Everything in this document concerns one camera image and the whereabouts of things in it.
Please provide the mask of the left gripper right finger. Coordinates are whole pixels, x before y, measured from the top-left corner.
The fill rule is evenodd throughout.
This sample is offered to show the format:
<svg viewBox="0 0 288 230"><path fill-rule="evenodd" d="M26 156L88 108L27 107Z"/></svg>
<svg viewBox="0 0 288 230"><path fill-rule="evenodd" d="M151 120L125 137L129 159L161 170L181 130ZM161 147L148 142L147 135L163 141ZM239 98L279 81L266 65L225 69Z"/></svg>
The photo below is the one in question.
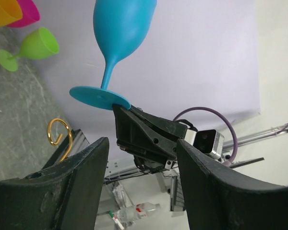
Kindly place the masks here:
<svg viewBox="0 0 288 230"><path fill-rule="evenodd" d="M288 230L288 186L241 174L177 141L191 230Z"/></svg>

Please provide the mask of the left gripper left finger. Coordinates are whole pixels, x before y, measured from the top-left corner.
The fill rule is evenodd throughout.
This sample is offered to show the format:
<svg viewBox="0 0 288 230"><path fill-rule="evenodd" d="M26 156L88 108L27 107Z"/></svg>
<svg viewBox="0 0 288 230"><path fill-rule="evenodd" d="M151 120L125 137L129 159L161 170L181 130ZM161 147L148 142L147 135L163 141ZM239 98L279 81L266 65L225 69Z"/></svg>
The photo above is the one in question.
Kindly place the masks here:
<svg viewBox="0 0 288 230"><path fill-rule="evenodd" d="M25 178L0 181L0 230L92 230L108 152L102 137Z"/></svg>

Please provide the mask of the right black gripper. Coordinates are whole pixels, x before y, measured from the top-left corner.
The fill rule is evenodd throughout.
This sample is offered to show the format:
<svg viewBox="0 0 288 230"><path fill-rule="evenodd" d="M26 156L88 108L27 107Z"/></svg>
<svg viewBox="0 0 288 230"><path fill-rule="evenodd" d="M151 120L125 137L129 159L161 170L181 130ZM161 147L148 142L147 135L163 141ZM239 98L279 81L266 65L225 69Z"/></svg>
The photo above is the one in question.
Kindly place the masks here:
<svg viewBox="0 0 288 230"><path fill-rule="evenodd" d="M176 160L176 141L184 139L187 126L157 117L132 105L130 109L114 104L117 145L134 156L143 173L171 170Z"/></svg>

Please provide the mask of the blue plastic wine glass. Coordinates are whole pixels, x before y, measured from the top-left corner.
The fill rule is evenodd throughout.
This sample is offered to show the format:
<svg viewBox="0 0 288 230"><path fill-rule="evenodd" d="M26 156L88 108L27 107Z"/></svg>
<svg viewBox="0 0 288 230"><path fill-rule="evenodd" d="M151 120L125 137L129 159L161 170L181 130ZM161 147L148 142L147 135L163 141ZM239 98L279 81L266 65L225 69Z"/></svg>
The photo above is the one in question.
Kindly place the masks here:
<svg viewBox="0 0 288 230"><path fill-rule="evenodd" d="M76 86L69 94L74 99L105 110L114 104L126 109L130 102L108 90L115 65L131 55L144 41L157 5L155 0L97 0L93 13L93 29L105 60L101 86Z"/></svg>

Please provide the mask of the green plastic wine glass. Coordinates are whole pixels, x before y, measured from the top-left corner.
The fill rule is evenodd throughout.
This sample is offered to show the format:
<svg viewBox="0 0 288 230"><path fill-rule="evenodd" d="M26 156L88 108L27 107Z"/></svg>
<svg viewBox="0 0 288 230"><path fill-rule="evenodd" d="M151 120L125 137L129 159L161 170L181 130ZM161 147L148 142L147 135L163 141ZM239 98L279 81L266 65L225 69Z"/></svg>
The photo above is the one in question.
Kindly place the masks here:
<svg viewBox="0 0 288 230"><path fill-rule="evenodd" d="M18 70L17 58L45 59L59 53L60 46L54 34L46 27L39 27L28 34L20 45L19 52L12 55L0 49L0 65L10 72Z"/></svg>

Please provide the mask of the magenta plastic wine glass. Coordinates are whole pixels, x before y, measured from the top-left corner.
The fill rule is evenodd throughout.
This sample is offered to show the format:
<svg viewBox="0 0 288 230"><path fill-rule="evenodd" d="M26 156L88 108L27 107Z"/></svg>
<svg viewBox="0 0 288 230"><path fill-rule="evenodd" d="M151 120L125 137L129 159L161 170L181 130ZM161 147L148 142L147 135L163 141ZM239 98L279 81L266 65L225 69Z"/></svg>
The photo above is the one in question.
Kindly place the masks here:
<svg viewBox="0 0 288 230"><path fill-rule="evenodd" d="M17 0L23 13L23 17L6 26L12 28L25 27L40 20L40 13L32 0Z"/></svg>

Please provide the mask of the orange plastic wine glass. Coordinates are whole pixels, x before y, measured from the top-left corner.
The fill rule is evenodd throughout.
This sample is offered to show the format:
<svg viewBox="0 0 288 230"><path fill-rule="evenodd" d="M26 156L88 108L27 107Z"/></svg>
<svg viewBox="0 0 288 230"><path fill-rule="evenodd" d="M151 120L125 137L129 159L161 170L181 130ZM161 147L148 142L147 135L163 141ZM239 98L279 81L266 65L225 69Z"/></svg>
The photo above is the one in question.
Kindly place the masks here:
<svg viewBox="0 0 288 230"><path fill-rule="evenodd" d="M0 27L22 19L22 9L16 0L0 0Z"/></svg>

